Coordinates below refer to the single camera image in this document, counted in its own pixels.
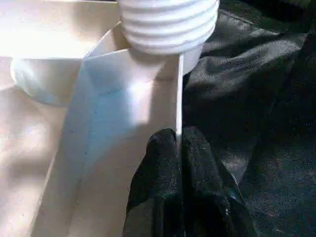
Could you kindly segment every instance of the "black cloth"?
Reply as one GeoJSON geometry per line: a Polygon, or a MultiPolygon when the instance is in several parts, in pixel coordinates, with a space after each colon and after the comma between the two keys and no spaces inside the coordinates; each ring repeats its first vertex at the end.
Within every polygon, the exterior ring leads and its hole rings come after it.
{"type": "Polygon", "coordinates": [[[185,76],[181,156],[168,130],[149,142],[126,237],[316,236],[315,1],[290,25],[231,2],[185,76]]]}
{"type": "Polygon", "coordinates": [[[195,127],[154,134],[131,183],[124,237],[252,237],[237,185],[195,127]]]}

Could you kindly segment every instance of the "beige surface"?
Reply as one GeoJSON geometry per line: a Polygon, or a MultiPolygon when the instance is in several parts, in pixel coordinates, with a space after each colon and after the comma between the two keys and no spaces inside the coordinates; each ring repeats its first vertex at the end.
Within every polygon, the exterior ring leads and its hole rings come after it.
{"type": "Polygon", "coordinates": [[[20,91],[11,78],[13,58],[82,58],[119,20],[116,8],[93,1],[0,1],[0,237],[27,235],[66,111],[20,91]]]}
{"type": "Polygon", "coordinates": [[[10,75],[11,61],[0,57],[0,237],[27,233],[66,111],[19,90],[10,75]]]}

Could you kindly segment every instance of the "white ribbed bulb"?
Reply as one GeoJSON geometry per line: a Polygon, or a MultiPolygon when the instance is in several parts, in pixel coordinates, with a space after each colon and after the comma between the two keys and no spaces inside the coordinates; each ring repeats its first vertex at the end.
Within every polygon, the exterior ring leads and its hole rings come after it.
{"type": "Polygon", "coordinates": [[[136,49],[177,54],[213,33],[219,0],[118,0],[124,34],[136,49]]]}

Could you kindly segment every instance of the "white plastic cap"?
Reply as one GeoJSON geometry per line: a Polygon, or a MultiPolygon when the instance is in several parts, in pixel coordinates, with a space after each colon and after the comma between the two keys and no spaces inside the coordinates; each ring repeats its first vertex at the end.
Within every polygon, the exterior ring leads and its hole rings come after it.
{"type": "Polygon", "coordinates": [[[219,0],[118,0],[128,42],[150,54],[178,54],[213,33],[219,0]]]}

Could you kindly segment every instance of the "white cardboard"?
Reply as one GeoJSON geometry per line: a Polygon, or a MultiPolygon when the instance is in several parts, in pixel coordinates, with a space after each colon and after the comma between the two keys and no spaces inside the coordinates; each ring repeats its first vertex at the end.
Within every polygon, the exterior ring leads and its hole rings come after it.
{"type": "Polygon", "coordinates": [[[131,179],[156,131],[180,144],[182,77],[201,47],[152,56],[108,32],[83,59],[31,237],[118,237],[131,179]]]}
{"type": "Polygon", "coordinates": [[[53,101],[54,96],[64,98],[63,92],[72,88],[68,82],[77,77],[72,76],[79,69],[77,62],[118,21],[114,2],[0,1],[1,237],[27,236],[66,113],[66,108],[34,101],[19,89],[26,81],[20,80],[17,86],[13,77],[19,72],[45,76],[39,84],[37,76],[28,80],[28,88],[40,92],[38,97],[31,90],[29,94],[38,100],[52,95],[45,102],[53,101]],[[65,87],[51,86],[62,79],[67,80],[65,87]]]}

